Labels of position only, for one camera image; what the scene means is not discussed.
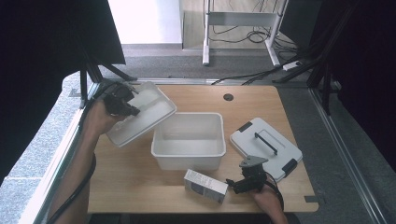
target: white storage box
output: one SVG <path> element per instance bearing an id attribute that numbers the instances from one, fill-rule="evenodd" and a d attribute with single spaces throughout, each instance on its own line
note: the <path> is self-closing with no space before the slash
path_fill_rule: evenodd
<path id="1" fill-rule="evenodd" d="M 142 83 L 136 90 L 139 94 L 134 94 L 128 103 L 140 109 L 140 113 L 118 122 L 106 133 L 118 147 L 135 140 L 177 111 L 176 105 L 154 83 Z"/>
<path id="2" fill-rule="evenodd" d="M 151 145 L 163 170 L 217 170 L 225 151 L 219 113 L 176 113 L 155 127 Z"/>

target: wooden table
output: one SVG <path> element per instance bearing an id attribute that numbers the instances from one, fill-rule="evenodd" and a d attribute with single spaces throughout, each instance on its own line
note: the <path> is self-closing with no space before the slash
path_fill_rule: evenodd
<path id="1" fill-rule="evenodd" d="M 233 147 L 230 135 L 254 118 L 262 118 L 293 144 L 295 139 L 275 87 L 163 85 L 159 88 L 178 112 L 218 112 L 224 121 L 227 152 L 217 171 L 198 171 L 217 180 L 243 179 L 239 163 L 243 157 Z M 225 101 L 223 95 L 233 95 Z M 163 171 L 151 155 L 153 131 L 117 148 L 105 135 L 96 147 L 97 167 L 91 182 L 90 213 L 257 213 L 261 210 L 248 194 L 228 190 L 223 204 L 185 190 L 186 171 Z M 285 212 L 314 212 L 318 203 L 304 162 L 278 183 Z"/>

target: person's arm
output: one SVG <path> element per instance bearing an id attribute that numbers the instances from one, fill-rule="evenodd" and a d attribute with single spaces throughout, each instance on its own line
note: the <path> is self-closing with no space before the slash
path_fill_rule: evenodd
<path id="1" fill-rule="evenodd" d="M 115 123 L 123 119 L 124 117 L 108 115 L 105 104 L 102 101 L 94 103 L 83 123 L 73 159 L 67 167 L 61 184 L 52 200 L 49 208 L 49 218 L 72 195 L 73 191 L 89 172 L 92 165 L 93 152 L 99 136 L 102 133 L 108 132 Z M 56 223 L 85 223 L 89 196 L 90 183 L 88 182 L 82 192 L 58 218 Z"/>
<path id="2" fill-rule="evenodd" d="M 288 220 L 283 213 L 282 206 L 276 193 L 269 186 L 264 185 L 262 190 L 249 192 L 260 209 L 266 213 L 274 224 L 287 224 Z"/>

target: grommet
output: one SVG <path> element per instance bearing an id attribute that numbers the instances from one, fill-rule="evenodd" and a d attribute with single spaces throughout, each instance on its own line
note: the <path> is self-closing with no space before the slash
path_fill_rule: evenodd
<path id="1" fill-rule="evenodd" d="M 233 100 L 233 95 L 230 93 L 227 93 L 227 94 L 224 94 L 223 98 L 226 101 L 231 101 L 231 100 Z"/>

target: hand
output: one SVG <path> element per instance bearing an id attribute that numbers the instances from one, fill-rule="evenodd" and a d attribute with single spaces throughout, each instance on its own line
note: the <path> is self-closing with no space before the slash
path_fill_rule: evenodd
<path id="1" fill-rule="evenodd" d="M 119 121 L 124 120 L 124 116 L 111 116 L 107 113 L 105 103 L 96 101 L 93 103 L 87 117 L 84 120 L 83 129 L 86 132 L 99 136 L 107 133 Z"/>
<path id="2" fill-rule="evenodd" d="M 275 191 L 269 186 L 264 185 L 262 190 L 251 190 L 249 194 L 260 209 L 271 218 L 273 223 L 288 223 Z"/>

